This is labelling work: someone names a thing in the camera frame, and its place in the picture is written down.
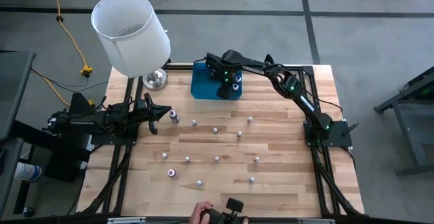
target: blue box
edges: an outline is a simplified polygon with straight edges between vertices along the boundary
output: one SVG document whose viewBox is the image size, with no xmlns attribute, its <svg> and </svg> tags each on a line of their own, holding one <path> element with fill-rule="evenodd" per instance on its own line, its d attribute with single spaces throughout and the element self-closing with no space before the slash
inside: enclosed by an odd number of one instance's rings
<svg viewBox="0 0 434 224">
<path fill-rule="evenodd" d="M 225 100 L 239 100 L 243 93 L 243 80 L 241 70 L 237 72 L 237 75 L 241 77 L 241 83 L 238 84 L 239 88 L 237 92 L 229 92 L 229 98 Z M 219 81 L 213 81 L 210 78 L 210 70 L 206 67 L 206 64 L 196 62 L 193 65 L 193 75 L 191 77 L 191 94 L 196 99 L 209 99 L 209 100 L 223 100 L 217 96 L 217 91 L 222 84 Z"/>
</svg>

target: wooden table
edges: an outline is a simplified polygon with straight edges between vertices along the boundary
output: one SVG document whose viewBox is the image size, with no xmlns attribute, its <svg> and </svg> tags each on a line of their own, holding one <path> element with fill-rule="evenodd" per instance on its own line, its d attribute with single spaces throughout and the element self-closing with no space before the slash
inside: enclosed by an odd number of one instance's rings
<svg viewBox="0 0 434 224">
<path fill-rule="evenodd" d="M 331 66 L 313 68 L 319 97 L 338 104 Z M 266 77 L 251 73 L 243 74 L 243 95 L 238 101 L 195 100 L 190 93 L 191 71 L 167 73 L 167 87 L 150 94 L 154 103 L 172 106 L 180 122 L 172 124 L 167 114 L 156 124 L 158 135 L 149 132 L 147 123 L 141 125 L 132 151 L 122 215 L 187 217 L 196 202 L 209 200 L 221 211 L 228 198 L 235 198 L 244 202 L 242 214 L 250 217 L 320 217 L 311 152 L 302 129 L 305 116 L 292 100 L 278 95 Z M 126 83 L 127 77 L 113 69 L 106 105 L 123 101 Z M 321 109 L 335 120 L 342 118 L 332 105 L 321 103 Z M 254 117 L 250 123 L 248 116 Z M 197 126 L 191 125 L 192 119 Z M 167 159 L 161 158 L 163 152 Z M 112 154 L 109 145 L 92 154 L 78 211 L 86 208 L 106 183 Z M 336 184 L 363 212 L 349 154 L 330 148 L 330 155 Z M 179 171 L 178 179 L 167 176 L 170 168 Z M 254 184 L 249 183 L 251 176 L 256 179 Z M 200 187 L 196 185 L 199 180 L 203 182 Z M 332 211 L 330 190 L 324 189 Z"/>
</svg>

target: gray floor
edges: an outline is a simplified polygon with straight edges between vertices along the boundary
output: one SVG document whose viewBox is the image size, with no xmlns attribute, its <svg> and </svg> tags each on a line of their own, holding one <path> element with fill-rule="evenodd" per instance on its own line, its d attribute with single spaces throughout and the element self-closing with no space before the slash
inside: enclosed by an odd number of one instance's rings
<svg viewBox="0 0 434 224">
<path fill-rule="evenodd" d="M 62 7 L 94 7 L 99 0 L 60 0 Z M 150 0 L 166 10 L 291 10 L 301 11 L 301 0 Z M 312 11 L 434 12 L 434 0 L 309 0 Z M 0 0 L 1 4 L 55 6 L 55 0 Z M 87 61 L 94 68 L 90 85 L 107 80 L 110 66 L 90 24 L 88 14 L 65 14 Z M 84 83 L 83 63 L 71 41 L 55 21 L 55 14 L 0 12 L 0 50 L 37 53 L 34 69 L 64 83 Z M 304 17 L 161 15 L 169 30 L 174 62 L 191 62 L 206 52 L 221 54 L 231 48 L 277 62 L 312 64 Z M 359 122 L 352 132 L 357 177 L 366 213 L 373 217 L 434 222 L 434 175 L 397 179 L 395 170 L 412 166 L 411 155 L 395 115 L 372 110 L 397 93 L 405 82 L 433 66 L 434 18 L 313 18 L 322 64 L 332 65 L 344 116 Z M 88 90 L 99 100 L 105 87 Z M 65 99 L 71 93 L 61 90 Z M 34 127 L 63 104 L 45 82 L 32 74 L 18 118 Z M 46 162 L 38 150 L 36 160 Z M 64 184 L 42 178 L 32 186 L 29 204 L 38 216 L 65 214 L 81 181 Z M 54 198 L 52 192 L 60 195 Z"/>
</svg>

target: human hand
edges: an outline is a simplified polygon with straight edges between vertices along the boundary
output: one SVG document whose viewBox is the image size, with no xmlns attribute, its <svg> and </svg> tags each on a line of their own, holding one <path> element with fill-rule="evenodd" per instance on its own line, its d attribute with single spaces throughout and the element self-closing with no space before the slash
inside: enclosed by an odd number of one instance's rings
<svg viewBox="0 0 434 224">
<path fill-rule="evenodd" d="M 198 202 L 191 213 L 189 224 L 209 224 L 210 223 L 210 215 L 205 214 L 201 220 L 201 213 L 204 210 L 211 210 L 214 205 L 209 201 Z"/>
</svg>

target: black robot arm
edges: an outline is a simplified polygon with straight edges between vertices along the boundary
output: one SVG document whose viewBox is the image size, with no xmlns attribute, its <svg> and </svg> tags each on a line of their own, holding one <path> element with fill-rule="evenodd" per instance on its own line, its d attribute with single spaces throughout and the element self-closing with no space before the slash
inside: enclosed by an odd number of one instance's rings
<svg viewBox="0 0 434 224">
<path fill-rule="evenodd" d="M 238 70 L 248 71 L 267 77 L 277 93 L 284 98 L 292 99 L 298 107 L 311 119 L 312 130 L 319 139 L 327 139 L 333 126 L 332 118 L 319 111 L 304 96 L 304 88 L 295 75 L 292 75 L 282 64 L 275 64 L 267 55 L 264 62 L 242 56 L 239 52 L 229 50 L 222 57 L 207 53 L 206 66 L 214 80 L 221 81 L 222 89 L 229 88 L 235 80 Z"/>
<path fill-rule="evenodd" d="M 79 98 L 87 103 L 83 95 L 75 94 L 74 96 L 76 95 L 79 95 Z M 134 103 L 137 104 L 137 107 L 130 111 L 130 105 Z M 85 113 L 74 113 L 71 110 L 68 112 L 59 111 L 50 117 L 46 130 L 54 134 L 80 130 L 88 134 L 107 133 L 112 136 L 122 136 L 131 126 L 149 122 L 149 130 L 152 134 L 157 134 L 154 121 L 159 121 L 172 108 L 171 106 L 154 104 L 149 93 L 146 93 L 144 99 L 140 98 L 135 101 L 127 99 L 122 103 L 109 105 L 104 111 L 96 111 L 96 109 L 98 107 L 89 108 Z"/>
</svg>

